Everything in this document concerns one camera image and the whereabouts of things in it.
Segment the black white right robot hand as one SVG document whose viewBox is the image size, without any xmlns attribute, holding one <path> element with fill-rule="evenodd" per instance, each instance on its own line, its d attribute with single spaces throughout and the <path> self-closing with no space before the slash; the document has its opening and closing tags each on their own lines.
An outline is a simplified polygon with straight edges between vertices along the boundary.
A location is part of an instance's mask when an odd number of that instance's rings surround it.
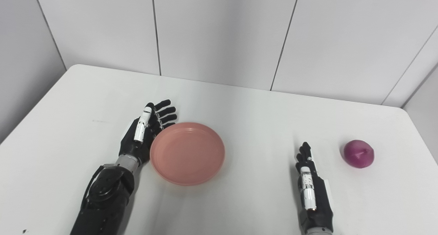
<svg viewBox="0 0 438 235">
<path fill-rule="evenodd" d="M 298 215 L 305 235 L 333 235 L 333 210 L 324 180 L 316 170 L 311 146 L 303 142 L 296 155 L 295 167 L 299 174 L 301 211 Z"/>
</svg>

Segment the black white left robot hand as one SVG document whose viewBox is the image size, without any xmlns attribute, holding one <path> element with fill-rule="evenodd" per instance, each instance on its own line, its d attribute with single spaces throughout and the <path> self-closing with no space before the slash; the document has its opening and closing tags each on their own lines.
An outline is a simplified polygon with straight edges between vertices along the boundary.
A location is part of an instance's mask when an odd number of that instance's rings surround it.
<svg viewBox="0 0 438 235">
<path fill-rule="evenodd" d="M 176 120 L 176 108 L 171 105 L 171 100 L 166 99 L 158 104 L 149 102 L 122 138 L 116 165 L 133 171 L 147 163 L 155 138 L 163 130 L 176 124 Z"/>
</svg>

